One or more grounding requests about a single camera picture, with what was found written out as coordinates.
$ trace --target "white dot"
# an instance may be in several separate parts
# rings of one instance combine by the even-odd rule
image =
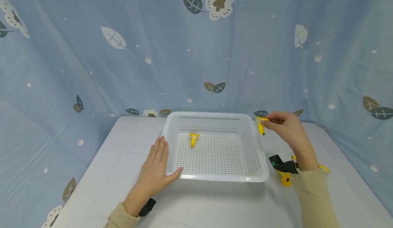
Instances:
[[[370,168],[371,168],[371,170],[374,171],[374,172],[378,172],[378,171],[379,171],[378,167],[375,166],[375,165],[371,165]]]

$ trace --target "blue curtain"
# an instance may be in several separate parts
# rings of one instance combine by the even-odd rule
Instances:
[[[317,122],[392,214],[392,1],[0,0],[0,219],[51,225],[118,117],[172,111]]]

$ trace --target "white table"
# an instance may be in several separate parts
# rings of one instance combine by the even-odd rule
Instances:
[[[54,228],[101,228],[137,180],[150,145],[165,118],[119,118],[55,222]],[[320,163],[327,166],[329,190],[341,228],[393,227],[393,219],[325,130],[303,123]],[[266,156],[289,161],[292,151],[276,133],[261,136]],[[269,163],[264,183],[176,181],[157,201],[140,228],[302,227],[293,187],[283,187]]]

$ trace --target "black plastic part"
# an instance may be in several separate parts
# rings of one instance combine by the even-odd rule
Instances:
[[[279,155],[274,155],[269,157],[269,161],[271,162],[274,169],[283,173],[292,173],[298,174],[296,168],[297,164],[294,161],[283,162]]]
[[[154,207],[156,201],[153,198],[150,198],[146,205],[143,206],[142,210],[139,212],[140,217],[145,217]]]

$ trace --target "basket mesh bottom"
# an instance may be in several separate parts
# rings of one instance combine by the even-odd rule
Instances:
[[[201,135],[195,147],[188,134],[179,135],[176,169],[183,173],[211,173],[245,175],[236,135]]]

